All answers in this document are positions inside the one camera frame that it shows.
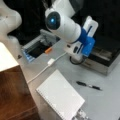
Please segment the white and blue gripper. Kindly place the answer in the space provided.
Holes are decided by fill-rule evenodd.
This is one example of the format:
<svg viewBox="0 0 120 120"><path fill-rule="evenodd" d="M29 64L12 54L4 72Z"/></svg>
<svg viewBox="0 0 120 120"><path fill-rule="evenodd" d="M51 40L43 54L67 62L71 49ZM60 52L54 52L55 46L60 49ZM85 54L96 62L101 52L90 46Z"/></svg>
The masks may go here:
<svg viewBox="0 0 120 120"><path fill-rule="evenodd" d="M75 42L66 44L65 51L70 56L72 64L82 64L89 57L95 44L93 36L97 28L98 23L88 16L81 27L79 38Z"/></svg>

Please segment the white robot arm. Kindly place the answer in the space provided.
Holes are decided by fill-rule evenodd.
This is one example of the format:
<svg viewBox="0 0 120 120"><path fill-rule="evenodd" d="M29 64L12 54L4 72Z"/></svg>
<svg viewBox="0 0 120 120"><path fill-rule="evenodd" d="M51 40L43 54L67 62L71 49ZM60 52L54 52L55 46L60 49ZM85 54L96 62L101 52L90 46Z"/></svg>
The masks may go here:
<svg viewBox="0 0 120 120"><path fill-rule="evenodd" d="M83 7L84 0L55 0L45 11L46 27L66 42L70 62L82 64L90 55L98 22L88 16L82 26L72 17Z"/></svg>

